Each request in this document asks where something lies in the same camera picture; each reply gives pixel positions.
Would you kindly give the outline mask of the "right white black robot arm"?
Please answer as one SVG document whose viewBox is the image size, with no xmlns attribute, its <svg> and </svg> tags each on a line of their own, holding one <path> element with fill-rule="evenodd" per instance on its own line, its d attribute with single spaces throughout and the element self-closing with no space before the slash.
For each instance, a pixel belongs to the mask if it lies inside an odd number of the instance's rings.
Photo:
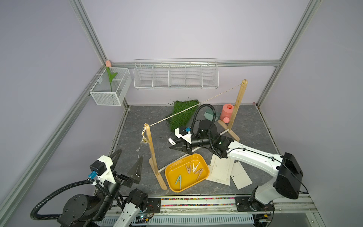
<svg viewBox="0 0 363 227">
<path fill-rule="evenodd" d="M 270 174 L 272 179 L 256 187 L 250 197 L 239 203 L 250 211 L 273 208 L 279 198 L 296 200 L 303 186 L 303 172 L 293 154 L 277 155 L 248 147 L 218 133 L 215 125 L 216 110 L 210 104 L 201 105 L 195 112 L 190 127 L 175 129 L 175 139 L 170 139 L 170 149 L 191 155 L 194 148 L 208 149 L 220 159 L 233 159 L 256 167 Z"/>
</svg>

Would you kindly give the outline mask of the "white clothespin end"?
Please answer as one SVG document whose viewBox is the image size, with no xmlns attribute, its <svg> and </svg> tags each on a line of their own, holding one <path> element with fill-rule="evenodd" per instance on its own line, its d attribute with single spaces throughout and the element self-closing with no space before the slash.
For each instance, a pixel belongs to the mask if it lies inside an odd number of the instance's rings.
<svg viewBox="0 0 363 227">
<path fill-rule="evenodd" d="M 192 166 L 192 172 L 193 172 L 193 173 L 195 173 L 195 172 L 196 172 L 196 170 L 197 170 L 197 168 L 198 168 L 199 164 L 200 164 L 200 162 L 199 162 L 198 164 L 193 163 L 193 166 Z"/>
</svg>

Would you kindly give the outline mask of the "teal clothespin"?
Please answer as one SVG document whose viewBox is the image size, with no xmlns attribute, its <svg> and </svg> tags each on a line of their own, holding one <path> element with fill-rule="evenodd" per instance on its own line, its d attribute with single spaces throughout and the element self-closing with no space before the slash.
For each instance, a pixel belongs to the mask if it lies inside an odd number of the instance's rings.
<svg viewBox="0 0 363 227">
<path fill-rule="evenodd" d="M 177 180 L 175 182 L 176 188 L 181 190 L 182 188 L 182 175 L 178 175 Z"/>
</svg>

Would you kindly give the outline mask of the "beige clothespin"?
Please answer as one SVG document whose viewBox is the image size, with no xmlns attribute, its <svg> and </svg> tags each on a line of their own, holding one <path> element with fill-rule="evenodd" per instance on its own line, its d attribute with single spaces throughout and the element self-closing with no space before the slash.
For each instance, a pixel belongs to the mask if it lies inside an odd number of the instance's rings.
<svg viewBox="0 0 363 227">
<path fill-rule="evenodd" d="M 201 174 L 203 173 L 203 168 L 197 170 L 195 174 L 197 175 L 197 181 L 199 181 Z"/>
<path fill-rule="evenodd" d="M 187 173 L 190 174 L 191 173 L 191 163 L 189 163 L 185 166 L 186 166 Z"/>
</svg>

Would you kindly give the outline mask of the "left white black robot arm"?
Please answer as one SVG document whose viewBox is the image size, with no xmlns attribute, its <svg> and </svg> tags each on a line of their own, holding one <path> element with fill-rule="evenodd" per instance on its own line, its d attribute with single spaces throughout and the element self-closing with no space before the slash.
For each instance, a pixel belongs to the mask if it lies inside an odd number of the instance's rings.
<svg viewBox="0 0 363 227">
<path fill-rule="evenodd" d="M 121 207 L 122 212 L 114 226 L 128 227 L 134 218 L 147 209 L 147 193 L 134 189 L 124 202 L 120 201 L 119 190 L 124 185 L 131 187 L 141 181 L 143 157 L 140 157 L 128 174 L 119 175 L 114 170 L 122 150 L 110 156 L 102 155 L 90 165 L 91 173 L 83 181 L 63 186 L 41 200 L 30 212 L 32 220 L 56 220 L 62 227 L 96 227 L 111 209 L 113 202 Z M 40 209 L 59 194 L 81 186 L 91 184 L 96 187 L 96 195 L 78 194 L 71 197 L 63 207 L 61 214 L 39 214 Z"/>
</svg>

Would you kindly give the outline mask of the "postcard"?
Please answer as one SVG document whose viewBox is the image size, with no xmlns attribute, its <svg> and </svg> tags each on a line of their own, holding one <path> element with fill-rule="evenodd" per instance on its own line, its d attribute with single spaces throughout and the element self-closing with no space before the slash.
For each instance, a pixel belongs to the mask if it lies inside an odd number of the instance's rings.
<svg viewBox="0 0 363 227">
<path fill-rule="evenodd" d="M 213 167 L 212 166 L 208 167 L 209 167 L 209 176 L 206 178 L 206 180 L 230 186 L 230 179 L 221 180 L 216 176 L 212 176 Z"/>
<path fill-rule="evenodd" d="M 249 178 L 247 172 L 240 162 L 235 162 L 233 164 L 231 177 L 238 190 L 252 184 L 252 180 Z"/>
<path fill-rule="evenodd" d="M 213 154 L 210 164 L 213 167 L 212 176 L 216 176 L 221 180 L 230 179 L 233 164 L 234 159 L 220 159 Z"/>
</svg>

